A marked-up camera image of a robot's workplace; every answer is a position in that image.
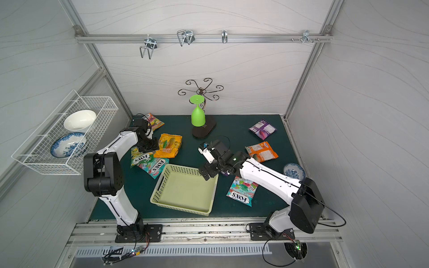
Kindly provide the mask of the orange Fox's Fruits bag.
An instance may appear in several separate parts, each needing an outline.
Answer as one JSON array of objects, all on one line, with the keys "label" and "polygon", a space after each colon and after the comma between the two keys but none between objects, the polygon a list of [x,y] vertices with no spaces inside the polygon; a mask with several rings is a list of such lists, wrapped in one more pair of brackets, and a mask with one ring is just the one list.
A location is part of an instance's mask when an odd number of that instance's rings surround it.
[{"label": "orange Fox's Fruits bag", "polygon": [[261,142],[260,144],[246,146],[245,149],[249,156],[254,158],[258,163],[278,158],[278,154],[266,141]]}]

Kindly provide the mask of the pale green plastic basket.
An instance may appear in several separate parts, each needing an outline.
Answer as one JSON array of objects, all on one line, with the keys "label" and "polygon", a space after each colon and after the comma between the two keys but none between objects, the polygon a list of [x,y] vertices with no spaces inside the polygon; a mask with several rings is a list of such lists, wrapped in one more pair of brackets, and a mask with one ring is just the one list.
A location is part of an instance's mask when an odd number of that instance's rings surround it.
[{"label": "pale green plastic basket", "polygon": [[219,176],[205,180],[197,168],[168,164],[150,198],[159,207],[202,216],[210,215]]}]

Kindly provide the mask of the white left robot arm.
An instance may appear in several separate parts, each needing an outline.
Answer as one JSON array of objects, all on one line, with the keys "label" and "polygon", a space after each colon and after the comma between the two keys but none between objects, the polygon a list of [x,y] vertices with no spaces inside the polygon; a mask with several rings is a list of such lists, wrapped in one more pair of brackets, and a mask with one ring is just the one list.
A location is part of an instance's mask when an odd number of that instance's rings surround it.
[{"label": "white left robot arm", "polygon": [[116,219],[119,237],[127,241],[141,240],[145,227],[126,195],[120,160],[132,147],[153,142],[152,135],[150,126],[124,128],[106,147],[83,159],[85,190],[105,203]]}]

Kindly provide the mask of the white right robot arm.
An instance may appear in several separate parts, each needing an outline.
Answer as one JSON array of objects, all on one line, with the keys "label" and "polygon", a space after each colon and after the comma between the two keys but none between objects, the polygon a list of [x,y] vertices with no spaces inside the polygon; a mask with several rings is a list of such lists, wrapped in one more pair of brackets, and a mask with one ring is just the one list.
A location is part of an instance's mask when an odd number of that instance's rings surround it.
[{"label": "white right robot arm", "polygon": [[232,153],[221,141],[203,142],[198,147],[207,162],[199,168],[205,180],[223,173],[250,180],[284,200],[288,207],[273,212],[264,222],[263,231],[270,239],[297,228],[314,233],[325,208],[323,198],[310,179],[294,179],[257,162],[246,153]]}]

